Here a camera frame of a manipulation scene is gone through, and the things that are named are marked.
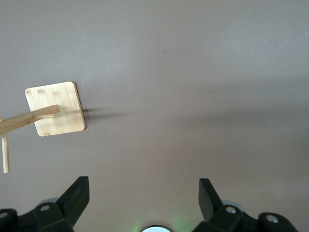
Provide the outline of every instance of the gray floor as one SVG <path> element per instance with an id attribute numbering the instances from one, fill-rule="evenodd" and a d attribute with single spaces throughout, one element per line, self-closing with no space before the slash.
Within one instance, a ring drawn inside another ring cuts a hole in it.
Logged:
<path id="1" fill-rule="evenodd" d="M 309 2 L 1 1 L 0 113 L 74 81 L 87 128 L 9 134 L 0 208 L 20 214 L 80 175 L 76 232 L 191 232 L 198 180 L 257 218 L 309 215 Z"/>

